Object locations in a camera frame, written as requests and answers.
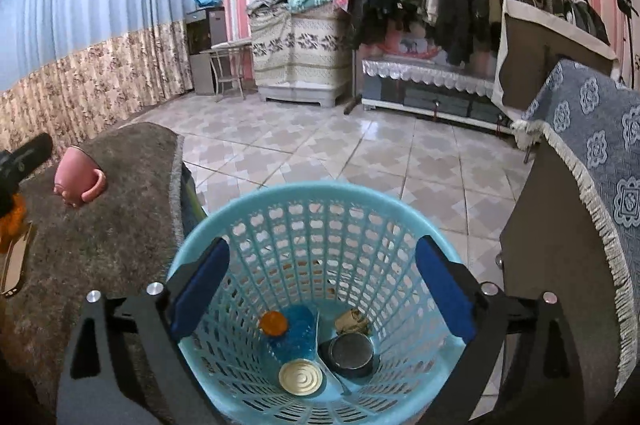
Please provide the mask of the teal plastic trash basket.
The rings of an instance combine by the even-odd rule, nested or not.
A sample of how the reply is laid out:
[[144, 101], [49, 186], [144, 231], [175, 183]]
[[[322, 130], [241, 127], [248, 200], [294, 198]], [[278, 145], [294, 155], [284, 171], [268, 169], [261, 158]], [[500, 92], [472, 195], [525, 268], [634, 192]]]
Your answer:
[[[205, 218], [174, 258], [181, 267], [215, 239], [229, 268], [180, 350], [231, 424], [413, 424], [463, 350], [416, 268], [421, 237], [457, 252], [420, 212], [371, 189], [299, 182], [247, 194]], [[326, 373], [311, 396], [285, 391], [281, 359], [258, 322], [270, 310], [314, 315], [318, 341], [350, 309], [370, 324], [374, 369], [359, 381]]]

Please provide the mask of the gold tin can lid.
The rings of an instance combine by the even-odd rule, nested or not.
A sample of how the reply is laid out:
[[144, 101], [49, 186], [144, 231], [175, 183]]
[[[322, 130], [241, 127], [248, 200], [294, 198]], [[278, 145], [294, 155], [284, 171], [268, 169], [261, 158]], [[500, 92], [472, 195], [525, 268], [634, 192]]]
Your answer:
[[308, 397], [321, 389], [323, 373], [314, 361], [296, 359], [280, 367], [278, 380], [282, 389], [290, 395]]

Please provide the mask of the brown paper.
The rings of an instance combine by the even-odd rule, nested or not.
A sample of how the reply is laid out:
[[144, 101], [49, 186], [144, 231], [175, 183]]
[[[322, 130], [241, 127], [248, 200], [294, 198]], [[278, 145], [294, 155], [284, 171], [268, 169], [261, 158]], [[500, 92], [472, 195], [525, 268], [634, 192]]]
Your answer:
[[370, 321], [357, 308], [350, 308], [334, 320], [335, 331], [338, 335], [346, 333], [360, 333], [370, 335]]

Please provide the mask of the pink pig piggy bank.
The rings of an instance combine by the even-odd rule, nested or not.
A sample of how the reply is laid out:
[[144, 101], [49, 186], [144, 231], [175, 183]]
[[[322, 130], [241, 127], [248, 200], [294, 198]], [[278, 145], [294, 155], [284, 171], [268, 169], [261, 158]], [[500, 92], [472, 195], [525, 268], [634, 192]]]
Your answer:
[[89, 154], [75, 146], [64, 152], [53, 183], [53, 192], [72, 208], [91, 203], [107, 188], [102, 168]]

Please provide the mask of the low lace covered tv stand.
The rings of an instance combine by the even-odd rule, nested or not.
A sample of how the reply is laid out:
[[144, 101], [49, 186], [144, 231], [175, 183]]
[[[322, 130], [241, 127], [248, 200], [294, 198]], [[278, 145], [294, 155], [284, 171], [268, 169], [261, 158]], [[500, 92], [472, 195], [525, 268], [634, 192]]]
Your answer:
[[434, 122], [512, 132], [512, 120], [491, 100], [494, 83], [416, 59], [361, 61], [360, 96], [363, 107], [421, 116]]

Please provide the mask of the cloth covered television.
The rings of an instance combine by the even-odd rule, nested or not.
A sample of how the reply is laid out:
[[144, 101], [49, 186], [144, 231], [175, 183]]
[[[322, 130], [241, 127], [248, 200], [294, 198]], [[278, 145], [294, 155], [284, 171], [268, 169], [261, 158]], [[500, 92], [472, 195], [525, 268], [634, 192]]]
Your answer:
[[620, 77], [616, 53], [597, 37], [535, 6], [504, 0], [491, 101], [510, 120], [521, 119], [563, 58]]

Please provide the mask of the patterned cloth covered chest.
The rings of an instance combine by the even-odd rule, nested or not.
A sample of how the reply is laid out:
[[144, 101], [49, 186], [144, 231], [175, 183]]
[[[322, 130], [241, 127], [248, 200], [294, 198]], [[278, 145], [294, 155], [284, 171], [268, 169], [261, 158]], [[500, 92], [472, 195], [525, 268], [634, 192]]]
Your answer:
[[253, 78], [264, 101], [333, 108], [352, 82], [344, 11], [324, 4], [292, 12], [285, 4], [250, 15]]

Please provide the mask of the small folding table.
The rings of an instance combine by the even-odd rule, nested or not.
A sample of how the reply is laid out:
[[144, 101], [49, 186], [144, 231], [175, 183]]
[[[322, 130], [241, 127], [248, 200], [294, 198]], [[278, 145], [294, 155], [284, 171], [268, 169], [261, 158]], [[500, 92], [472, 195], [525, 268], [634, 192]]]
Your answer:
[[244, 57], [252, 49], [249, 37], [231, 42], [222, 42], [210, 46], [201, 52], [206, 57], [209, 71], [212, 72], [213, 93], [222, 98], [229, 85], [242, 99], [245, 95]]

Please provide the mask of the dark round tin can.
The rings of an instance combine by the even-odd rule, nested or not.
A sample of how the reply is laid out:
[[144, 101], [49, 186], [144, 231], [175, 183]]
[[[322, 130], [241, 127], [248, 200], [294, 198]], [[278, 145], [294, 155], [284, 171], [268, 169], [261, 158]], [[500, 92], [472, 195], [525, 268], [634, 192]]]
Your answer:
[[360, 332], [348, 332], [324, 341], [318, 354], [330, 371], [345, 379], [364, 379], [374, 369], [374, 347]]

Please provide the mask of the blue patterned fringed cloth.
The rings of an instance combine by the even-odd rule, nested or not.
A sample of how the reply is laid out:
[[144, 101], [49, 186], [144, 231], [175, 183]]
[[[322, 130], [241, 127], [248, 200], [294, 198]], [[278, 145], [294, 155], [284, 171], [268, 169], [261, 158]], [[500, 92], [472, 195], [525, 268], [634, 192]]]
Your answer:
[[544, 136], [559, 154], [603, 242], [620, 326], [619, 393], [639, 361], [639, 93], [562, 59], [511, 128], [527, 142]]

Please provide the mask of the grey water dispenser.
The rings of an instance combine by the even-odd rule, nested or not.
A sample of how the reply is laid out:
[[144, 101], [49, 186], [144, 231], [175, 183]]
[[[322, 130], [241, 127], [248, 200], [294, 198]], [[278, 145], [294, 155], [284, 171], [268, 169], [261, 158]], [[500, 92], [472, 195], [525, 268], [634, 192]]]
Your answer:
[[194, 92], [216, 95], [209, 51], [214, 45], [228, 41], [226, 12], [222, 6], [201, 8], [188, 12], [184, 21]]

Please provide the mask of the blue floral curtain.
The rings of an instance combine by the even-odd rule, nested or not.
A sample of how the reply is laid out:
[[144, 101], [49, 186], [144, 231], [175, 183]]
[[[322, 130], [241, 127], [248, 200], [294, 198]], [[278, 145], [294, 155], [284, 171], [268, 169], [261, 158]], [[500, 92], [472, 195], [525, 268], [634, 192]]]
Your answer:
[[1, 145], [78, 144], [192, 86], [191, 0], [1, 0]]

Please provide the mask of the clothes rack with garments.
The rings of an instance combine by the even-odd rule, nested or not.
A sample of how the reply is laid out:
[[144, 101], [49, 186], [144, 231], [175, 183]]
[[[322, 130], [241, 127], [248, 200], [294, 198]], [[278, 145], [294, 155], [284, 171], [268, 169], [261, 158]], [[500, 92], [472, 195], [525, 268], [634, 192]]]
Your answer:
[[[344, 0], [360, 96], [361, 61], [416, 59], [495, 85], [504, 0]], [[610, 46], [588, 0], [517, 0], [560, 17]]]

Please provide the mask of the brown cabinet side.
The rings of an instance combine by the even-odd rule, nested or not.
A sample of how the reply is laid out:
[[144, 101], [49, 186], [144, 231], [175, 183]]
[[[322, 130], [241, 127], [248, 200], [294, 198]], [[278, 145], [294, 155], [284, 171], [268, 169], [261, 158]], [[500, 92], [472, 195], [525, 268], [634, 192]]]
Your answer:
[[559, 154], [541, 142], [500, 235], [503, 283], [512, 296], [559, 296], [582, 368], [585, 416], [611, 405], [620, 359], [615, 287], [604, 245]]

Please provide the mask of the brown shaggy table cover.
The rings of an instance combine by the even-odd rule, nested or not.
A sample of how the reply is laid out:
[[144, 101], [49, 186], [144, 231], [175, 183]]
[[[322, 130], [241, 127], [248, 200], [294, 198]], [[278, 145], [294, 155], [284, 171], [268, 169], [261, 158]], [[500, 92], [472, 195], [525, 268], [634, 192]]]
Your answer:
[[1, 301], [1, 400], [11, 415], [24, 403], [28, 423], [54, 423], [65, 349], [89, 291], [127, 296], [165, 279], [184, 239], [182, 145], [152, 123], [85, 142], [107, 188], [81, 208], [54, 194], [53, 168], [23, 182], [36, 232], [21, 289]]

